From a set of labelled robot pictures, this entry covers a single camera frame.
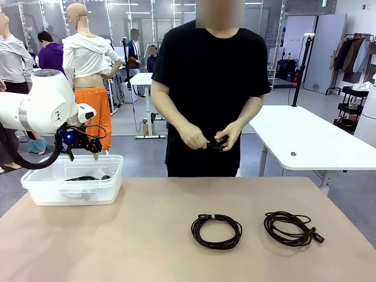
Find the purple hoodie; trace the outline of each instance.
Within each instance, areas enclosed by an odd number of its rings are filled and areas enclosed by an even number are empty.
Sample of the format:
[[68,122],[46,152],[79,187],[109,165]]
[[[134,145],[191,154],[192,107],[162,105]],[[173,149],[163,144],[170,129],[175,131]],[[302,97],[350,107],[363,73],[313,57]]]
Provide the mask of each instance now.
[[57,43],[50,43],[39,51],[39,67],[41,69],[56,69],[57,71],[65,72],[63,70],[63,45]]

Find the glass wall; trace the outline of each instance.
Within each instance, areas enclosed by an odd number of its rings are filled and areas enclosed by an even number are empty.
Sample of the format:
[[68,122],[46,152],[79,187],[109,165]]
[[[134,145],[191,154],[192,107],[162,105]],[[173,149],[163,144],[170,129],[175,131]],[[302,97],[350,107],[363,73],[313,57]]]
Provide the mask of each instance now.
[[[33,52],[41,49],[37,34],[51,33],[55,42],[75,34],[66,13],[72,3],[80,2],[88,9],[90,30],[112,39],[114,47],[122,47],[123,37],[138,29],[142,66],[149,56],[148,47],[159,49],[165,34],[174,27],[196,17],[195,0],[41,0],[1,5],[11,21],[11,32],[24,41]],[[276,65],[276,50],[280,41],[281,11],[285,0],[245,0],[244,27],[260,34],[266,41],[271,68]]]

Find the orange pants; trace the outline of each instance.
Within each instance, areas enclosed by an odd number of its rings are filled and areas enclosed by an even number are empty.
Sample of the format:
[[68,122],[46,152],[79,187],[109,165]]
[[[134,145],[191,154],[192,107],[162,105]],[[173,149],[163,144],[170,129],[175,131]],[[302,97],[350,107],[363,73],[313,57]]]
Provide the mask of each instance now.
[[[100,140],[102,147],[106,150],[111,148],[111,113],[110,105],[108,103],[107,90],[104,87],[76,89],[76,103],[88,104],[96,110],[96,116],[86,124],[101,125],[107,131],[107,136]],[[94,136],[104,136],[105,132],[102,128],[93,126],[88,127],[86,132]]]

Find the black t-shirt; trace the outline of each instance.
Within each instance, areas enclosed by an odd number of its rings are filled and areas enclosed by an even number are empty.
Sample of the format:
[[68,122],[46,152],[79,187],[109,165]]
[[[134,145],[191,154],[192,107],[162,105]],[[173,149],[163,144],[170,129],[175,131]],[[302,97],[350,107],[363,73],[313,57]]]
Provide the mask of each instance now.
[[[246,101],[269,93],[264,39],[248,29],[217,38],[191,21],[169,31],[152,79],[170,88],[178,111],[203,132],[218,132],[237,120]],[[240,138],[228,152],[192,150],[170,125],[166,164],[239,167]]]

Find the tabletop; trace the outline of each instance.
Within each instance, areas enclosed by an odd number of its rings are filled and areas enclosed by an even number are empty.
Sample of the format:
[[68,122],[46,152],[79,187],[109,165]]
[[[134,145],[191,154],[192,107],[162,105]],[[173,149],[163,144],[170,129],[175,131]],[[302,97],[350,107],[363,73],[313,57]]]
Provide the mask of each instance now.
[[[324,243],[274,241],[263,220],[278,210],[310,216]],[[201,213],[241,223],[239,244],[200,247],[190,226]],[[202,228],[212,241],[232,232]],[[372,281],[375,265],[376,250],[306,178],[123,179],[110,205],[38,207],[26,194],[0,219],[2,282],[354,282]]]
[[152,84],[152,72],[139,72],[130,79],[131,85],[151,85]]
[[375,148],[305,108],[263,106],[250,124],[286,169],[376,170]]

